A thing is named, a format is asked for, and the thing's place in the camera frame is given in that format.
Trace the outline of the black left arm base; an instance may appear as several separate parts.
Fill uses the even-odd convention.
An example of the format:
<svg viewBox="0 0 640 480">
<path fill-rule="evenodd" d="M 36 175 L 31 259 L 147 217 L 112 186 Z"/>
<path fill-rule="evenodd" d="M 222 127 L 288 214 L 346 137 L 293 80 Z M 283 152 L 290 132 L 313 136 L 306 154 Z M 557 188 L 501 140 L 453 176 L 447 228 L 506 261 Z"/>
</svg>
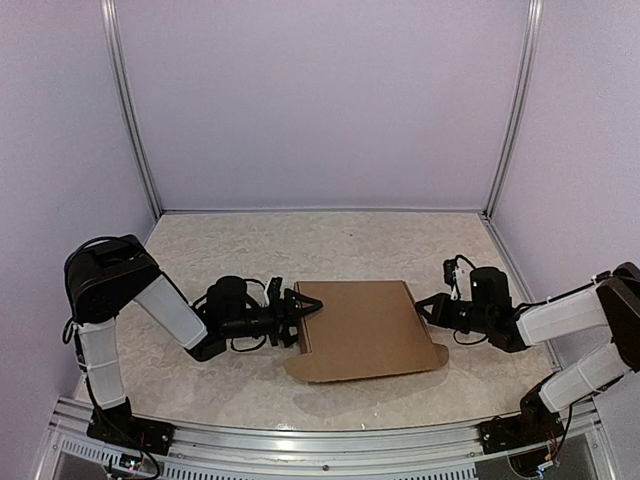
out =
<svg viewBox="0 0 640 480">
<path fill-rule="evenodd" d="M 87 436 L 112 445 L 167 456 L 174 430 L 171 423 L 134 416 L 126 398 L 116 407 L 95 407 Z"/>
</svg>

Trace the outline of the brown cardboard box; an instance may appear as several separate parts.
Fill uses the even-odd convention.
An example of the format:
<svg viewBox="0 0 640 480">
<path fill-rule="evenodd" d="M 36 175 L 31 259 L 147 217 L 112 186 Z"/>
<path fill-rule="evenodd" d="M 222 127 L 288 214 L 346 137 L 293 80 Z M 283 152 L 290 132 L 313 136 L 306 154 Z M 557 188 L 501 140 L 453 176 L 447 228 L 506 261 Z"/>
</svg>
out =
<svg viewBox="0 0 640 480">
<path fill-rule="evenodd" d="M 299 321 L 300 353 L 284 361 L 307 383 L 431 372 L 449 361 L 433 342 L 402 280 L 304 281 L 295 290 L 323 303 Z"/>
</svg>

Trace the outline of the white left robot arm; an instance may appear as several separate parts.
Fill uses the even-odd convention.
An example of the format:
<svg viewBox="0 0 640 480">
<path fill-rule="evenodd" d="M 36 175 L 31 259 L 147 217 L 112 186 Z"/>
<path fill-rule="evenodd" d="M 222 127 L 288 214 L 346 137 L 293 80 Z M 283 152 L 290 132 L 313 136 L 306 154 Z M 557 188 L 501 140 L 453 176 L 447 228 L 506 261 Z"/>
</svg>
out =
<svg viewBox="0 0 640 480">
<path fill-rule="evenodd" d="M 138 304 L 197 362 L 236 348 L 238 339 L 260 346 L 288 348 L 298 340 L 298 320 L 320 311 L 323 303 L 282 285 L 227 275 L 191 302 L 134 235 L 97 237 L 65 261 L 64 280 L 71 317 L 63 339 L 73 342 L 87 392 L 104 410 L 99 424 L 121 445 L 140 434 L 127 402 L 116 339 L 116 320 Z"/>
</svg>

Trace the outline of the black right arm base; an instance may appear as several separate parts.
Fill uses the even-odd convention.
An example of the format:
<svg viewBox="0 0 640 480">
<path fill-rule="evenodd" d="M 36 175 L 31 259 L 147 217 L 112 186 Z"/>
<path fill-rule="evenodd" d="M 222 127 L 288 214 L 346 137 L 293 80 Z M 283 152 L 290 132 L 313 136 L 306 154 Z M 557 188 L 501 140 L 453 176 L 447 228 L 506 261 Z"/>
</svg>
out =
<svg viewBox="0 0 640 480">
<path fill-rule="evenodd" d="M 496 416 L 479 423 L 477 429 L 484 454 L 559 440 L 565 434 L 560 414 L 545 406 L 537 390 L 531 390 L 521 399 L 517 414 Z"/>
</svg>

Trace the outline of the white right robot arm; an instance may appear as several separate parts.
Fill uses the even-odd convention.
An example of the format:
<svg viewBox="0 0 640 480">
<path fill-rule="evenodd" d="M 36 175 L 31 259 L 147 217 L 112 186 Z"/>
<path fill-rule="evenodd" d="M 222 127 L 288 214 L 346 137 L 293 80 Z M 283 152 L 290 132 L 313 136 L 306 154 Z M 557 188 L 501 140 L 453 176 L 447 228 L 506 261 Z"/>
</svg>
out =
<svg viewBox="0 0 640 480">
<path fill-rule="evenodd" d="M 520 443 L 531 444 L 546 432 L 550 414 L 639 370 L 639 268 L 632 262 L 597 274 L 567 292 L 519 305 L 513 303 L 506 273 L 496 267 L 470 271 L 469 299 L 460 295 L 455 261 L 446 261 L 444 277 L 450 292 L 415 304 L 432 326 L 455 333 L 478 333 L 506 353 L 589 330 L 600 330 L 606 337 L 522 398 L 523 413 L 511 423 L 512 436 Z"/>
</svg>

